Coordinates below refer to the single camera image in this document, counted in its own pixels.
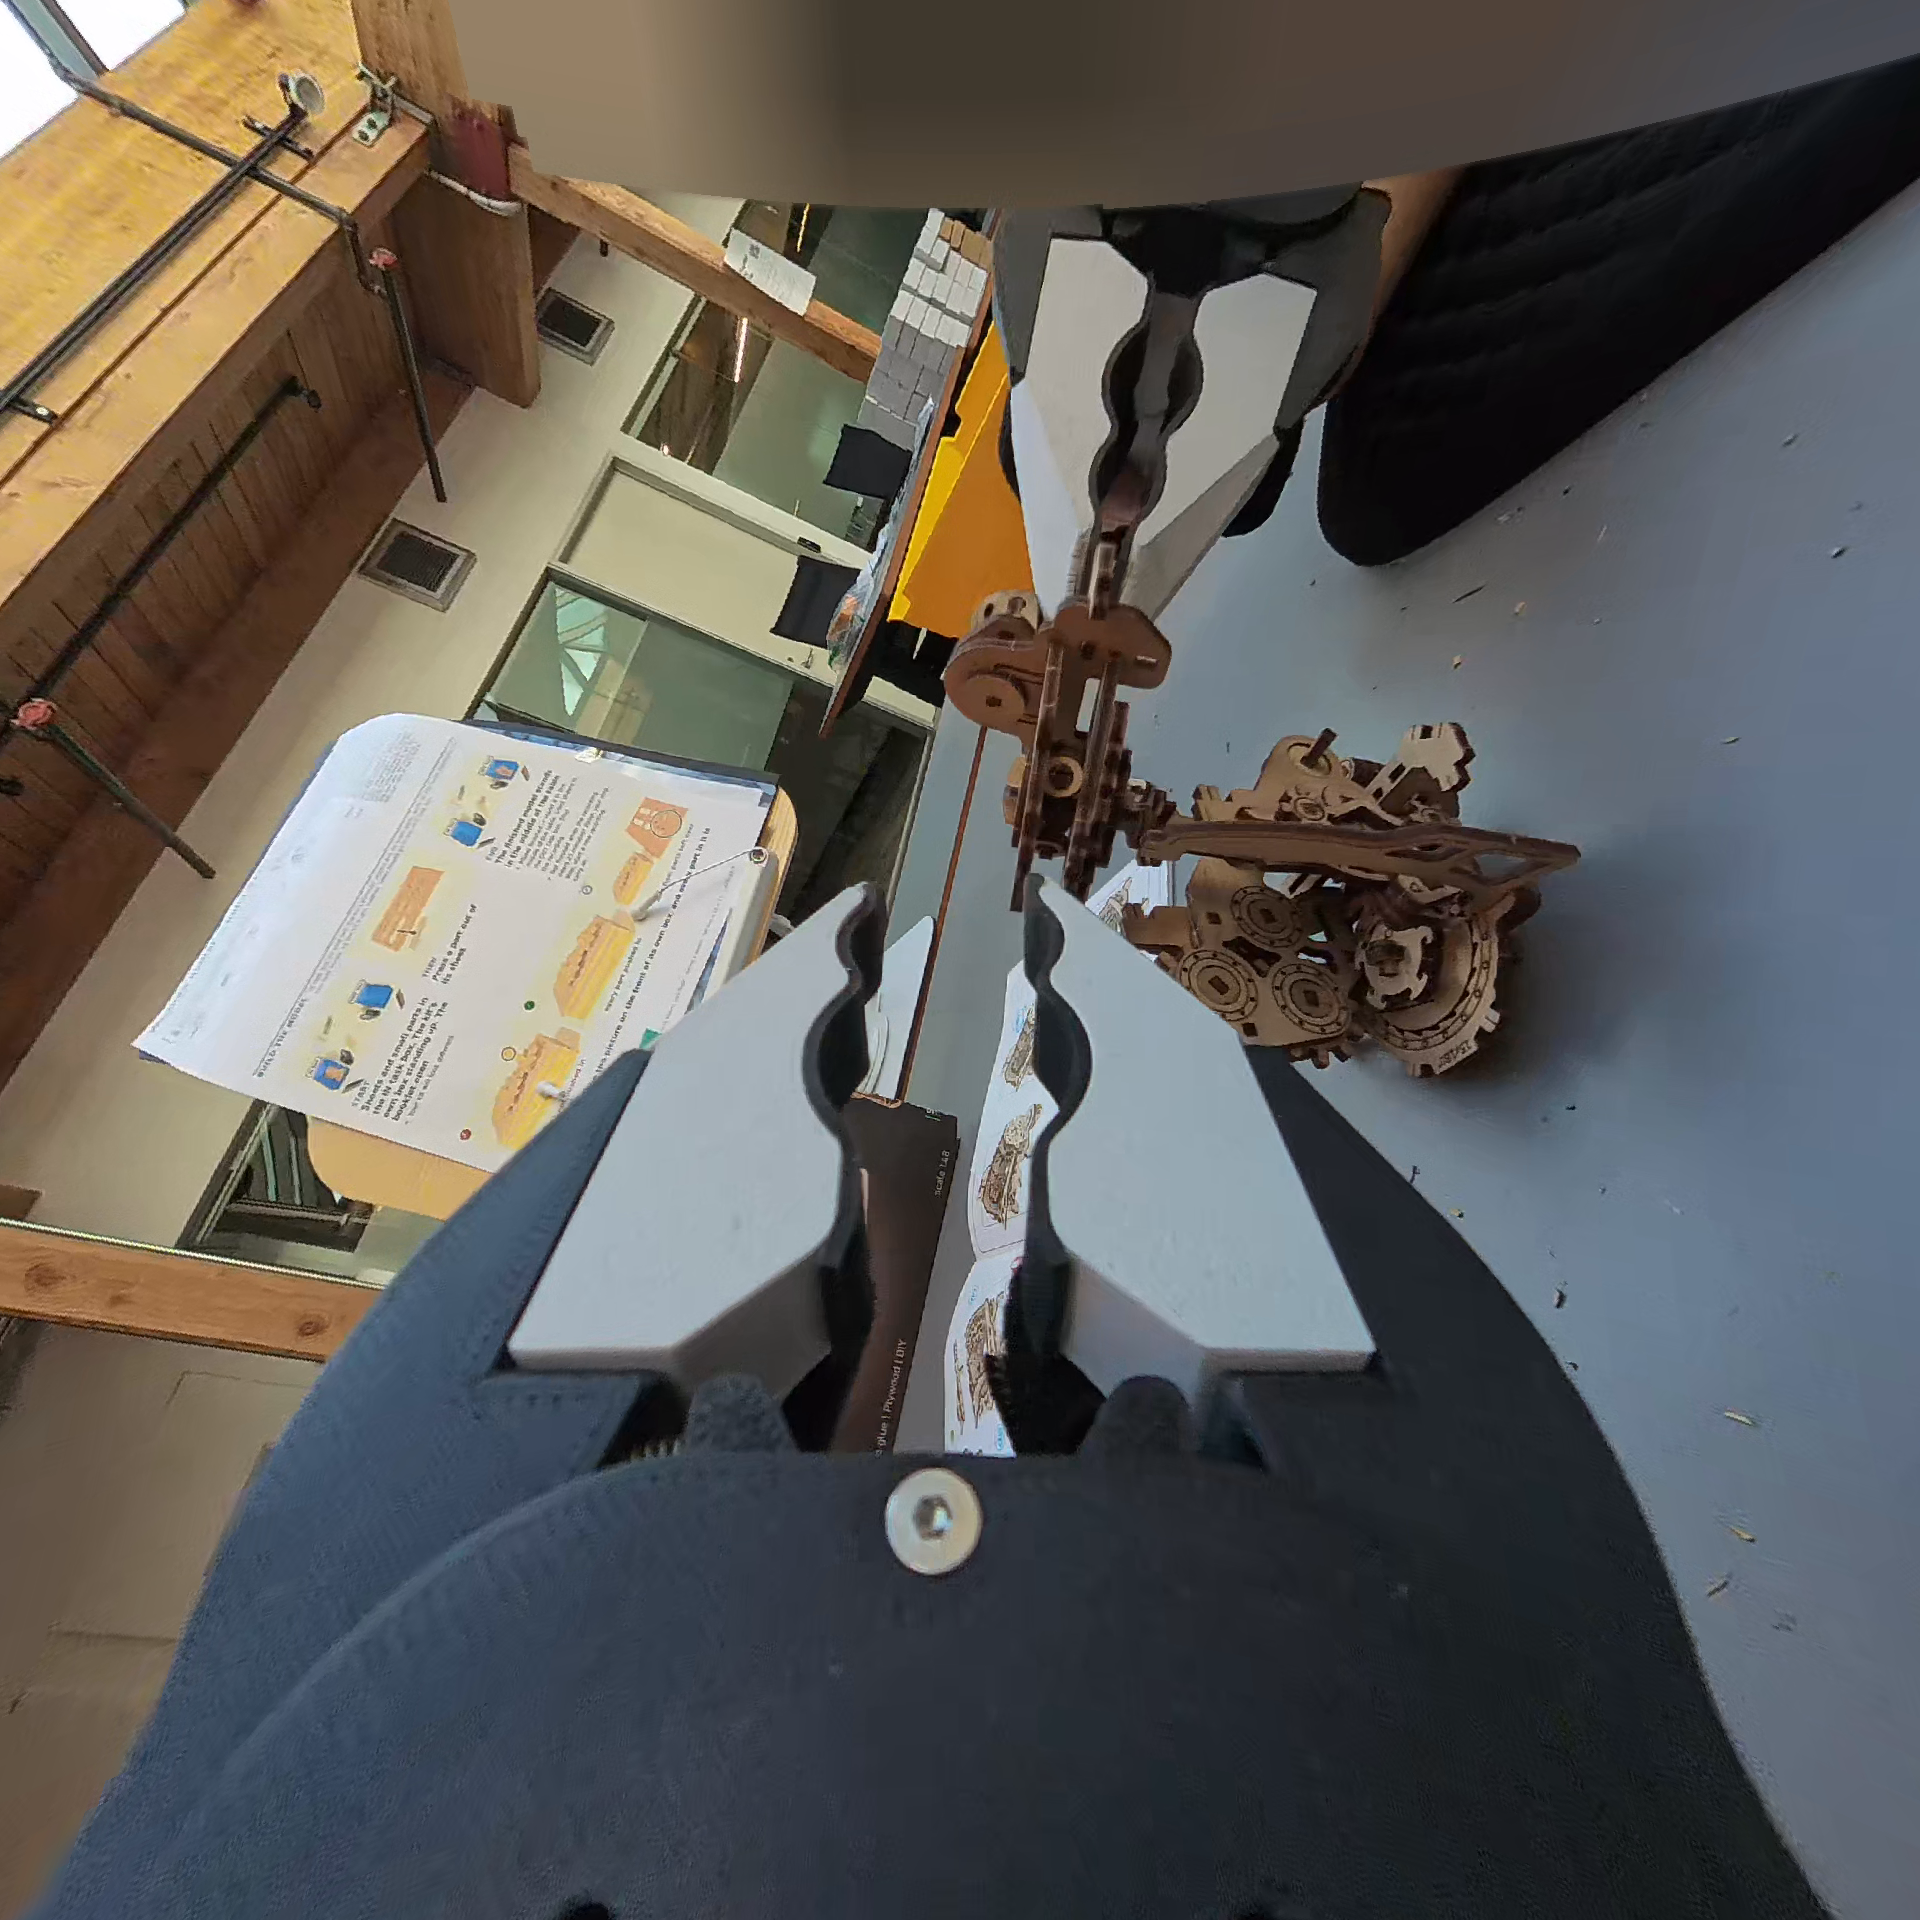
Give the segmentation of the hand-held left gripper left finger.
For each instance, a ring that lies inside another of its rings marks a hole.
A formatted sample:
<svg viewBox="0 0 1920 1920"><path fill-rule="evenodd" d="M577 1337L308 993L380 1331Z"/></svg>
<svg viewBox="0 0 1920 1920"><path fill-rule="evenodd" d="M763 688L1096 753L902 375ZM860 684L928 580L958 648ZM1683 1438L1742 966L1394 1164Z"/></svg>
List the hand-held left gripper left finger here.
<svg viewBox="0 0 1920 1920"><path fill-rule="evenodd" d="M822 1378L838 1411L873 1331L847 1110L887 906L857 883L655 1050L514 1326L532 1374L651 1374L681 1393Z"/></svg>

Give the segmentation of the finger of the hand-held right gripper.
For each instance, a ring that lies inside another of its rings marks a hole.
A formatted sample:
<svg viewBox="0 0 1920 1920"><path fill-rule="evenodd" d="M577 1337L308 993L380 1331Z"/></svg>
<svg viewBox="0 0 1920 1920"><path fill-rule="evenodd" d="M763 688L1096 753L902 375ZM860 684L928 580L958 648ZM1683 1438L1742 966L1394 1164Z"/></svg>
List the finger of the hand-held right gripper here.
<svg viewBox="0 0 1920 1920"><path fill-rule="evenodd" d="M1212 544L1366 348L1377 307L1385 192L1359 187L1319 225L1243 225L1265 258L1196 304L1196 393L1168 431L1159 495L1143 518L1123 601L1167 611Z"/></svg>
<svg viewBox="0 0 1920 1920"><path fill-rule="evenodd" d="M1034 586L1073 587L1094 531L1094 473L1115 432L1111 371L1146 319L1124 254L1159 208L1007 208L992 236L994 320L1011 371L1001 463L1020 498Z"/></svg>

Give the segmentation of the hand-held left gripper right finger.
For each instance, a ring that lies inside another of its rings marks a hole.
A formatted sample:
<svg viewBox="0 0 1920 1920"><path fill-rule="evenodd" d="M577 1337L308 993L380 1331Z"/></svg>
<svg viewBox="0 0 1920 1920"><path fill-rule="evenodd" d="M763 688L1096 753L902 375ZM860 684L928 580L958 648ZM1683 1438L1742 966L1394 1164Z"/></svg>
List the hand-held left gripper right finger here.
<svg viewBox="0 0 1920 1920"><path fill-rule="evenodd" d="M1015 1449L1076 1449L1138 1378L1204 1423L1243 1377L1359 1377L1370 1331L1243 1046L1052 880L1024 979L1054 1115L1001 1336Z"/></svg>

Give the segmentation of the large wooden mechanical model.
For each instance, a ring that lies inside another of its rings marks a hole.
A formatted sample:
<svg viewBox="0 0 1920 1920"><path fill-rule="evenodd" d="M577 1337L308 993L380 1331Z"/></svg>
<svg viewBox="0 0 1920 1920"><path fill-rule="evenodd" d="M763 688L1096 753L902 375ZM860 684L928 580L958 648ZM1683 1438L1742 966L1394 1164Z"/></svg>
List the large wooden mechanical model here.
<svg viewBox="0 0 1920 1920"><path fill-rule="evenodd" d="M1190 807L1132 782L1128 846L1190 873L1179 903L1128 910L1128 942L1248 1047L1319 1067L1377 1050L1410 1078L1466 1065L1503 1022L1503 966L1543 883L1579 863L1466 823L1473 756L1454 722L1410 727L1388 759L1326 729Z"/></svg>

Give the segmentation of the small wooden gear assembly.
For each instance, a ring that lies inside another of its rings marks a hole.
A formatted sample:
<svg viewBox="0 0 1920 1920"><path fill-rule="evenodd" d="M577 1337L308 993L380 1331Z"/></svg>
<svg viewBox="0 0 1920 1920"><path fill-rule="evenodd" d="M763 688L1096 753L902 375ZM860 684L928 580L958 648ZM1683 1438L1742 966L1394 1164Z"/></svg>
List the small wooden gear assembly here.
<svg viewBox="0 0 1920 1920"><path fill-rule="evenodd" d="M1176 810L1167 792L1135 777L1123 695L1159 688L1170 648L1146 612L1121 601L1132 544L1130 531L1098 527L1074 553L1074 592L1049 616L1030 592L987 599L945 672L950 707L1020 747L1004 803L1012 908L1044 860L1059 860L1063 889L1086 898L1113 841L1136 848Z"/></svg>

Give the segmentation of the grey desk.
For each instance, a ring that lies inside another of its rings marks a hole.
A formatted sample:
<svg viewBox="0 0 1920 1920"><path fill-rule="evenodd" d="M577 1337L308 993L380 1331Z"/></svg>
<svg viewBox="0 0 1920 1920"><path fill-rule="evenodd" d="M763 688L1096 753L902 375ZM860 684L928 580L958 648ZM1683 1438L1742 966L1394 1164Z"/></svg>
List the grey desk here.
<svg viewBox="0 0 1920 1920"><path fill-rule="evenodd" d="M1577 844L1503 1022L1305 1083L1496 1268L1636 1483L1836 1914L1916 1915L1916 182L1403 561L1280 502L1163 616L1136 768L1456 721Z"/></svg>

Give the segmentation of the stack of white boxes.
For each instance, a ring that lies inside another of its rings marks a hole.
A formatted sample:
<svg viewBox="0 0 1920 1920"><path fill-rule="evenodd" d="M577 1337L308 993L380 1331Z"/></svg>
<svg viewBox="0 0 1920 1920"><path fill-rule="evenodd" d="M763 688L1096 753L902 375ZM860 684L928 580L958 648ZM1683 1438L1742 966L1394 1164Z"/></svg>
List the stack of white boxes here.
<svg viewBox="0 0 1920 1920"><path fill-rule="evenodd" d="M856 423L913 450L990 307L992 247L945 208L928 208L908 256Z"/></svg>

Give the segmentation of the yellow plastic bin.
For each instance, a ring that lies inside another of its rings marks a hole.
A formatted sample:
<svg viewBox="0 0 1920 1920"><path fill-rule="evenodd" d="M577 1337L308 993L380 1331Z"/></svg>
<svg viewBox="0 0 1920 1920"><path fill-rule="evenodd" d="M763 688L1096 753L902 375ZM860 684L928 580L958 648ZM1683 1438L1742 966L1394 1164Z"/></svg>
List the yellow plastic bin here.
<svg viewBox="0 0 1920 1920"><path fill-rule="evenodd" d="M905 550L889 619L967 639L998 592L1034 592L1024 518L1001 468L1011 371L990 328L958 395L958 427L942 440Z"/></svg>

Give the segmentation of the illustrated model booklet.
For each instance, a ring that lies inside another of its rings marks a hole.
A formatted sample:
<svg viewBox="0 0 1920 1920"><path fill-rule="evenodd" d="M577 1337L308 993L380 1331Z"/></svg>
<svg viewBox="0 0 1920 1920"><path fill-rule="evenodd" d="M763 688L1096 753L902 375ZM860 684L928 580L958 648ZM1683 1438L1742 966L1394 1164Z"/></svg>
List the illustrated model booklet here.
<svg viewBox="0 0 1920 1920"><path fill-rule="evenodd" d="M1038 998L1018 958L1004 986L992 1065L977 1120L966 1126L969 1164L954 1179L966 1214L956 1244L938 1256L910 1378L913 1414L902 1431L914 1454L1012 1456L1015 1443L992 1388L1004 1356L1012 1283L1024 1252L1031 1161L1059 1111L1035 1063Z"/></svg>

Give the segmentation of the dark printed puzzle box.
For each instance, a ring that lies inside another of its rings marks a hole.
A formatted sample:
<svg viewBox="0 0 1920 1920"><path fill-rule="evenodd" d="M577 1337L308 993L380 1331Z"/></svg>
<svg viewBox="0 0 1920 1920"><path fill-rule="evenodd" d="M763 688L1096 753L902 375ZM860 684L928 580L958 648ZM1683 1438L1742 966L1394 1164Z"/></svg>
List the dark printed puzzle box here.
<svg viewBox="0 0 1920 1920"><path fill-rule="evenodd" d="M895 1451L932 1265L958 1170L958 1120L854 1095L847 1126L863 1174L873 1319L857 1368L826 1361L784 1401L802 1451Z"/></svg>

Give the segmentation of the brown plywood board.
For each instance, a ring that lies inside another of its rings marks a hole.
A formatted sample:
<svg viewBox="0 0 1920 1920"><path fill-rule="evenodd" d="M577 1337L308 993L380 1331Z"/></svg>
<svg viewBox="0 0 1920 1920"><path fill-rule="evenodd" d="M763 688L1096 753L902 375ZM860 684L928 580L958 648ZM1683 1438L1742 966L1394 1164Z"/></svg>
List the brown plywood board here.
<svg viewBox="0 0 1920 1920"><path fill-rule="evenodd" d="M994 247L994 234L1000 225L1001 211L984 208L969 227L978 230L987 239L990 247ZM958 395L967 382L967 375L977 362L978 348L990 324L992 302L978 316L975 340L967 350L962 350L956 371L950 375L946 393L938 398L924 416L920 441L913 448L914 463L903 484L903 491L898 502L889 507L887 519L880 527L875 547L863 569L867 578L863 580L863 586L849 592L849 599L832 624L831 642L826 646L827 662L832 666L832 691L823 708L822 738L831 738L838 731L843 716L854 707L863 705L871 691L875 678L873 656L880 646L880 639L889 627L887 612L905 562L908 542L921 513L924 495L928 491L932 460L939 450L946 427L956 422Z"/></svg>

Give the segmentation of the white hanging paper notice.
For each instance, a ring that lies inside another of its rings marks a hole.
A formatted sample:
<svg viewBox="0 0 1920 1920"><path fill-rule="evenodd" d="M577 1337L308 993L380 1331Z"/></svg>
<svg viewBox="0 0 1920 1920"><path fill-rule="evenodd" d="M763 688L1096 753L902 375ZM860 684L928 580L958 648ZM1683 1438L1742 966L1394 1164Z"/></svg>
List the white hanging paper notice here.
<svg viewBox="0 0 1920 1920"><path fill-rule="evenodd" d="M804 319L816 292L816 278L809 267L784 256L777 247L734 227L728 234L724 262L734 278L747 282L782 311Z"/></svg>

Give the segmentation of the white illustrated instruction sheet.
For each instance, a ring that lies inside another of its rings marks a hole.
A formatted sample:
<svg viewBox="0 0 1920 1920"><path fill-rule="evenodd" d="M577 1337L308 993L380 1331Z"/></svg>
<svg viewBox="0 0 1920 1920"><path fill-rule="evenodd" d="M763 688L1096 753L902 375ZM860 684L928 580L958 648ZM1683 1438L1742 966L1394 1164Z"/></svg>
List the white illustrated instruction sheet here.
<svg viewBox="0 0 1920 1920"><path fill-rule="evenodd" d="M744 967L775 794L374 718L335 740L136 1050L492 1174Z"/></svg>

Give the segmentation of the black quilted cushion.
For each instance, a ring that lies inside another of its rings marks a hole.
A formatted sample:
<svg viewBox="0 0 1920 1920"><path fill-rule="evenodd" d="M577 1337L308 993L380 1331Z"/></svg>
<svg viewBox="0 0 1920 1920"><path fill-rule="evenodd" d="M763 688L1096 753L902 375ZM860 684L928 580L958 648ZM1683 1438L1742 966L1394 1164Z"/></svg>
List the black quilted cushion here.
<svg viewBox="0 0 1920 1920"><path fill-rule="evenodd" d="M1328 404L1324 539L1451 532L1916 174L1916 57L1467 164Z"/></svg>

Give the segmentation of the black sprinkler pipe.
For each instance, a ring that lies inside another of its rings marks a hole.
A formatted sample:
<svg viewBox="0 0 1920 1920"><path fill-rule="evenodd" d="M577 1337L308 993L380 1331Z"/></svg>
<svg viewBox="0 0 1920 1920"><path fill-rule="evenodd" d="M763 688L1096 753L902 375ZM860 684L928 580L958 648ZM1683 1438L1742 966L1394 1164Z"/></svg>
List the black sprinkler pipe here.
<svg viewBox="0 0 1920 1920"><path fill-rule="evenodd" d="M404 392L414 408L417 438L423 448L425 472L433 482L435 498L446 503L448 489L425 402L423 356L409 302L403 292L398 254L391 247L374 247L369 230L346 207L323 199L323 195L274 170L280 155L296 155L299 160L319 158L316 151L308 151L306 145L303 145L303 132L311 122L296 120L282 99L282 120L274 124L248 120L244 127L255 132L255 145L248 151L230 151L199 132L182 128L176 122L159 115L155 111L108 89L104 83L84 79L81 72L65 66L55 56L50 56L50 66L60 83L78 99L108 111L113 120L155 132L179 148L212 162L220 170L220 176L143 252L138 252L124 271L111 278L105 289L87 300L81 313L63 324L55 339L31 356L23 371L14 372L4 382L4 414L23 416L41 425L57 425L60 416L36 398L40 386L71 364L81 348L84 348L108 324L108 320L128 307L136 292L139 292L163 267L171 266L185 252L190 240L210 230L212 220L239 201L244 185L256 185L282 201L320 215L335 232L339 232L348 242L358 282L369 295L385 302L401 355Z"/></svg>

